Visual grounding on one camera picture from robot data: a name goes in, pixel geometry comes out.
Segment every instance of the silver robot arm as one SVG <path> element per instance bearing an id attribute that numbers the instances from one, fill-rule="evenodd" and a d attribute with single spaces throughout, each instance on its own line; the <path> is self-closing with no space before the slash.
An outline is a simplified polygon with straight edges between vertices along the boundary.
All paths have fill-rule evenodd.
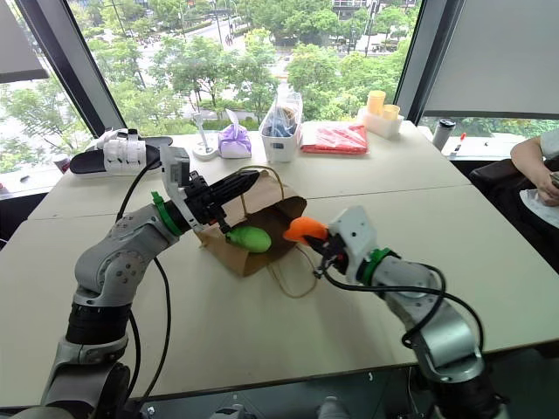
<path id="1" fill-rule="evenodd" d="M 344 210 L 329 226 L 326 241 L 306 237 L 312 247 L 329 259 L 347 284 L 344 289 L 367 286 L 408 286 L 439 289 L 438 271 L 402 260 L 389 249 L 381 250 L 376 232 L 362 207 Z M 325 273 L 321 264 L 317 276 Z M 378 292 L 409 332 L 437 304 L 438 296 L 425 292 Z M 438 414 L 444 418 L 506 418 L 502 400 L 493 390 L 474 333 L 462 315 L 445 299 L 433 317 L 409 336 L 419 369 L 430 384 Z"/>
<path id="2" fill-rule="evenodd" d="M 259 177 L 255 170 L 244 170 L 209 186 L 189 171 L 184 150 L 162 148 L 161 157 L 171 200 L 164 202 L 152 192 L 153 204 L 126 214 L 78 259 L 78 289 L 68 328 L 41 400 L 48 408 L 45 417 L 122 416 L 129 369 L 118 360 L 128 343 L 126 327 L 136 289 L 149 263 L 188 230 L 219 223 L 226 232 L 222 205 L 245 193 Z M 41 415 L 41 409 L 26 412 Z"/>

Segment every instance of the brown paper bag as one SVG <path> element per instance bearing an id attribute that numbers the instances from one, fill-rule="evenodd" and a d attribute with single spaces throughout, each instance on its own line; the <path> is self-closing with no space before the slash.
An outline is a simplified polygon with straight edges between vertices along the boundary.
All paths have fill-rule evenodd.
<path id="1" fill-rule="evenodd" d="M 243 196 L 224 205 L 225 221 L 231 226 L 251 225 L 266 231 L 272 239 L 272 246 L 265 253 L 250 253 L 227 243 L 225 235 L 217 224 L 197 233 L 208 251 L 219 261 L 241 276 L 252 275 L 271 262 L 288 253 L 294 242 L 283 238 L 289 224 L 301 216 L 307 201 L 287 187 L 279 178 L 274 178 L 264 170 L 259 179 Z"/>

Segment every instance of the purple bag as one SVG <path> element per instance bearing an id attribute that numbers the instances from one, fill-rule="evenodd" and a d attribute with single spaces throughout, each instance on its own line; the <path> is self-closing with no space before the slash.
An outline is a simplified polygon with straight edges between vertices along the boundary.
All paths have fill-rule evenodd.
<path id="1" fill-rule="evenodd" d="M 226 109 L 233 122 L 219 132 L 219 153 L 225 159 L 244 159 L 252 155 L 252 144 L 246 128 L 238 124 L 237 115 Z"/>

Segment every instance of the green toy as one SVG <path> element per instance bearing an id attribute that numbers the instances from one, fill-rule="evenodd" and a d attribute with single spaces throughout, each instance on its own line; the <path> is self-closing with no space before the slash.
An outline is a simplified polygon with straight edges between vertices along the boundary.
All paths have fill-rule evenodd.
<path id="1" fill-rule="evenodd" d="M 250 225 L 234 227 L 225 237 L 229 243 L 247 249 L 250 253 L 264 253 L 272 245 L 268 233 Z"/>

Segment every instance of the red plastic bag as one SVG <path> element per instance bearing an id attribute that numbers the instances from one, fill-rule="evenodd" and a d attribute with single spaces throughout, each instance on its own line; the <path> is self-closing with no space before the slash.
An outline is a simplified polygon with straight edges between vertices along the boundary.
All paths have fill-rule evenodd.
<path id="1" fill-rule="evenodd" d="M 363 124 L 306 122 L 302 128 L 301 150 L 306 153 L 364 155 L 369 150 L 367 132 Z"/>

